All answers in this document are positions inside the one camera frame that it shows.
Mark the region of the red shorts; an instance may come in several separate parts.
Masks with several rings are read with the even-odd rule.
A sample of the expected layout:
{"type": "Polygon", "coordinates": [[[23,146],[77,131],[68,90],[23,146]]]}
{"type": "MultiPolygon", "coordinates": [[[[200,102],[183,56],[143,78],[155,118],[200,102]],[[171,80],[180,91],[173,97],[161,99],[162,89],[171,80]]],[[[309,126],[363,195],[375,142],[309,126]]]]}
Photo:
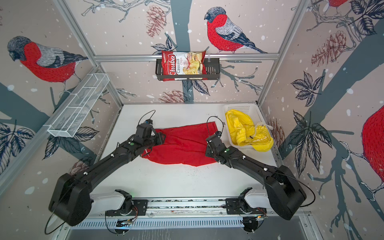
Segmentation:
{"type": "Polygon", "coordinates": [[[142,158],[162,165],[189,165],[199,167],[210,165],[216,161],[206,156],[209,134],[218,131],[215,122],[189,125],[176,128],[157,129],[156,132],[166,135],[162,145],[146,150],[142,158]]]}

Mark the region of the yellow shorts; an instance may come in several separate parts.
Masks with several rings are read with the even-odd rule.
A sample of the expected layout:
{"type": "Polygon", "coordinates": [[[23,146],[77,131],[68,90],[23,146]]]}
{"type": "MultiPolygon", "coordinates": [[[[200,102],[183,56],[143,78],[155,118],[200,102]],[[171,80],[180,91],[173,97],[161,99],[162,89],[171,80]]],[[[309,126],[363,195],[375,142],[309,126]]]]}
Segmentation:
{"type": "Polygon", "coordinates": [[[269,126],[265,123],[255,124],[252,118],[238,110],[226,112],[226,121],[233,145],[237,147],[252,147],[258,152],[268,152],[274,145],[269,126]]]}

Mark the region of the white plastic basket tray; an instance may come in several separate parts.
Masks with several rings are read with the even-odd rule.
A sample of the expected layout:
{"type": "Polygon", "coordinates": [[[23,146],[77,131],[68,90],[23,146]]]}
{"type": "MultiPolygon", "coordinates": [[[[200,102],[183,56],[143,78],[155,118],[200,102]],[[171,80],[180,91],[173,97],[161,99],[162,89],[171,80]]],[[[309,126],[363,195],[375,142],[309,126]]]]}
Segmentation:
{"type": "MultiPolygon", "coordinates": [[[[247,114],[249,115],[253,122],[255,124],[257,123],[265,123],[267,124],[263,117],[262,117],[262,114],[261,114],[261,111],[259,109],[259,107],[255,104],[231,104],[231,105],[225,105],[224,106],[224,114],[225,114],[225,129],[229,135],[229,131],[228,131],[228,126],[227,126],[227,121],[226,121],[226,112],[229,111],[229,110],[238,110],[244,114],[247,114]]],[[[230,138],[230,135],[229,135],[229,141],[230,141],[230,144],[231,146],[235,147],[235,148],[238,148],[238,149],[245,149],[245,148],[251,148],[253,149],[252,147],[237,147],[235,145],[232,144],[231,142],[231,138],[230,138]]]]}

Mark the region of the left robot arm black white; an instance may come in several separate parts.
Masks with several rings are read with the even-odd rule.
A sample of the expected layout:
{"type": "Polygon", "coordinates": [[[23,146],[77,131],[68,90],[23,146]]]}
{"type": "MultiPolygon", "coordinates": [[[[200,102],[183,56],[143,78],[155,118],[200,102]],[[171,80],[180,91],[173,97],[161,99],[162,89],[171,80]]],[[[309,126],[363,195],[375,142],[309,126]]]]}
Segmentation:
{"type": "Polygon", "coordinates": [[[94,195],[93,190],[120,167],[164,144],[165,139],[166,135],[156,132],[150,120],[137,125],[136,133],[107,157],[74,175],[62,175],[56,183],[49,211],[68,225],[75,226],[91,213],[120,209],[130,194],[116,190],[110,196],[94,195]]]}

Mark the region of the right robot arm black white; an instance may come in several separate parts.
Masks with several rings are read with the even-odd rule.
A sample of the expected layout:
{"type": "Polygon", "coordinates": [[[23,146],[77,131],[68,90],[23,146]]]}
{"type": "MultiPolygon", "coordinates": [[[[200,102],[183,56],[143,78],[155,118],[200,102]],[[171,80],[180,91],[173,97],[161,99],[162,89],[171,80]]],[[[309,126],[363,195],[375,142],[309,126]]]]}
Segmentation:
{"type": "Polygon", "coordinates": [[[226,147],[217,135],[208,137],[206,142],[206,157],[239,170],[261,183],[267,191],[272,209],[281,218],[290,220],[307,199],[300,182],[289,168],[274,167],[254,160],[237,148],[226,147]]]}

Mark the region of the red cassava chips bag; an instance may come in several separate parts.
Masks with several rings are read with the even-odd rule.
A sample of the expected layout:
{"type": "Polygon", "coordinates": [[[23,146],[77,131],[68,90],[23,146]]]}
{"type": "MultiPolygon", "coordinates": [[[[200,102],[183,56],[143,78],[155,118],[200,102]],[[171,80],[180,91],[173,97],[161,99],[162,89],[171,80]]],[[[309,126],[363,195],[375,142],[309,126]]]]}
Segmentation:
{"type": "Polygon", "coordinates": [[[163,81],[183,80],[176,78],[181,75],[205,75],[204,65],[206,51],[203,52],[172,52],[162,51],[163,81]]]}

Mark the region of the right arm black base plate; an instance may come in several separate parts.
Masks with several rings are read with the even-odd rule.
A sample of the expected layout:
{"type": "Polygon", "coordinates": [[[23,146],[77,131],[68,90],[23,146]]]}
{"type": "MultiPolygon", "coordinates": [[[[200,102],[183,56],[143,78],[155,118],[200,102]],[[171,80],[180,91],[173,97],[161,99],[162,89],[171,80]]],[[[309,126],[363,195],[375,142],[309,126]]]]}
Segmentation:
{"type": "Polygon", "coordinates": [[[267,214],[266,208],[253,208],[248,205],[245,200],[227,198],[225,199],[225,204],[222,206],[227,210],[228,215],[262,215],[267,214]]]}

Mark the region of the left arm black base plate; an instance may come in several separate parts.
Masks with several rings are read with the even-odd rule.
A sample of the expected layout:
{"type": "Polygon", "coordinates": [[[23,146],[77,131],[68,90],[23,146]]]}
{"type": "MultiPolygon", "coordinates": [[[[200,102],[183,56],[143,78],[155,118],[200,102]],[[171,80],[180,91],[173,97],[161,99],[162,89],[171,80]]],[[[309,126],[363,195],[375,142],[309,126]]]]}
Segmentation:
{"type": "Polygon", "coordinates": [[[129,200],[123,203],[118,210],[109,210],[106,212],[107,217],[120,216],[145,216],[148,206],[148,200],[129,200]]]}

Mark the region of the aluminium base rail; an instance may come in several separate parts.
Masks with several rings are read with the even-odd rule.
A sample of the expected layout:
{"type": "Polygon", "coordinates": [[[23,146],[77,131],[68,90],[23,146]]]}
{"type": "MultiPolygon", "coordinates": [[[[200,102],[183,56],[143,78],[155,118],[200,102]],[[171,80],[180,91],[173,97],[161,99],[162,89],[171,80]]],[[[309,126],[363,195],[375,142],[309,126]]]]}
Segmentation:
{"type": "MultiPolygon", "coordinates": [[[[269,199],[266,195],[261,194],[243,194],[238,198],[245,200],[245,202],[253,208],[266,208],[272,209],[269,199]]],[[[124,202],[129,200],[144,200],[133,199],[132,197],[124,197],[119,193],[113,195],[91,195],[90,202],[85,205],[81,204],[80,207],[72,207],[67,221],[72,221],[73,225],[82,222],[89,215],[101,214],[109,210],[118,210],[124,202]]],[[[219,211],[225,209],[222,206],[225,204],[224,200],[202,200],[202,199],[179,199],[179,200],[148,200],[146,215],[154,211],[168,211],[168,212],[192,212],[203,211],[209,209],[211,211],[219,211]]]]}

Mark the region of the white mesh wall shelf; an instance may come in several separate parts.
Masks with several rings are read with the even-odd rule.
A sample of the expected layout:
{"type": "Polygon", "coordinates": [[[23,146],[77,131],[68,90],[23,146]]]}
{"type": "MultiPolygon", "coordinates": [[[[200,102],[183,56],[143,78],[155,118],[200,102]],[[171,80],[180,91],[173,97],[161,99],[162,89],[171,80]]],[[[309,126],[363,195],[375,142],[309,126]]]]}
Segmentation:
{"type": "Polygon", "coordinates": [[[48,133],[53,137],[74,137],[109,81],[107,74],[87,75],[81,83],[81,88],[70,94],[70,102],[49,126],[48,133]]]}

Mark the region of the horizontal aluminium frame bar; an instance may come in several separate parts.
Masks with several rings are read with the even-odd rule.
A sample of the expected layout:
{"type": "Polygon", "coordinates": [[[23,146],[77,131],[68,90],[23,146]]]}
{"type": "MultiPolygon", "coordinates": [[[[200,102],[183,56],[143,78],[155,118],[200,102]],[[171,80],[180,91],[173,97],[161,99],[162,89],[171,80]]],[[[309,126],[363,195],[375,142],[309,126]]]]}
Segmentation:
{"type": "MultiPolygon", "coordinates": [[[[161,59],[162,55],[95,55],[94,60],[97,63],[117,63],[117,62],[151,62],[161,59]]],[[[280,54],[206,54],[206,58],[216,58],[224,61],[276,61],[280,54]]]]}

